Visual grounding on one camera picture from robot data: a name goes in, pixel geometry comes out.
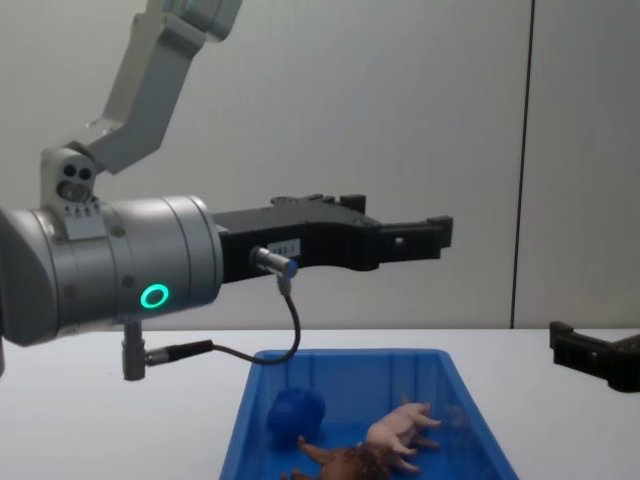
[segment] small label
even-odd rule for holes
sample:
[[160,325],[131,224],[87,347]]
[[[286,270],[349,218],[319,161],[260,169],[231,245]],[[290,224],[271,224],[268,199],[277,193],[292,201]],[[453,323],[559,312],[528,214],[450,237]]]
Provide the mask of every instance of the small label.
[[299,257],[300,256],[300,239],[285,240],[284,242],[275,242],[267,245],[267,248],[283,257]]

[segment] white wall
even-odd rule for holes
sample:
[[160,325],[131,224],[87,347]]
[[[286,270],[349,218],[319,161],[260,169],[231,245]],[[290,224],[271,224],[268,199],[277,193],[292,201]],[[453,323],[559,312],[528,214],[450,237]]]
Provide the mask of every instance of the white wall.
[[[142,0],[10,2],[0,17],[0,203],[35,207],[40,150],[102,110]],[[212,210],[364,193],[383,221],[455,218],[436,262],[303,271],[316,327],[509,324],[529,0],[245,0],[196,58],[163,148],[105,200]],[[154,327],[289,327],[272,281]]]
[[640,2],[537,2],[516,326],[640,326]]

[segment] blue ball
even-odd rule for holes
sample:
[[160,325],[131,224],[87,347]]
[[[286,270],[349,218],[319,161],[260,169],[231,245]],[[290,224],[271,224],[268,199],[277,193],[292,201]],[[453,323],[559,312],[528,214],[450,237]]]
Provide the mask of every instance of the blue ball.
[[281,444],[295,444],[300,435],[313,440],[325,414],[322,396],[313,390],[287,388],[278,393],[267,415],[267,429]]

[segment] pink toy pig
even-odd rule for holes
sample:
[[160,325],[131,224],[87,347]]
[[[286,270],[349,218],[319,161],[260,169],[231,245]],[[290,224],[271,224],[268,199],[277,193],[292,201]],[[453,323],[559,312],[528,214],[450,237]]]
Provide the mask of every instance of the pink toy pig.
[[391,465],[410,473],[418,473],[420,468],[408,463],[402,456],[414,456],[415,446],[438,447],[433,440],[421,435],[426,427],[438,427],[442,422],[427,415],[431,411],[430,403],[411,403],[403,396],[403,405],[393,410],[367,432],[366,442],[376,447],[387,447],[393,452]]

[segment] green led ring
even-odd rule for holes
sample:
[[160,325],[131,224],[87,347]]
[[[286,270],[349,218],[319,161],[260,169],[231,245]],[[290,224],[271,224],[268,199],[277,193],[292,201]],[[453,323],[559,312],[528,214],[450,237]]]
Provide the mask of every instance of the green led ring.
[[[149,297],[157,292],[160,292],[162,294],[160,300],[156,302],[150,302]],[[142,295],[140,296],[140,304],[148,310],[153,310],[154,308],[161,307],[162,305],[167,303],[167,300],[169,300],[169,289],[160,283],[156,283],[147,287],[147,289],[142,292]]]

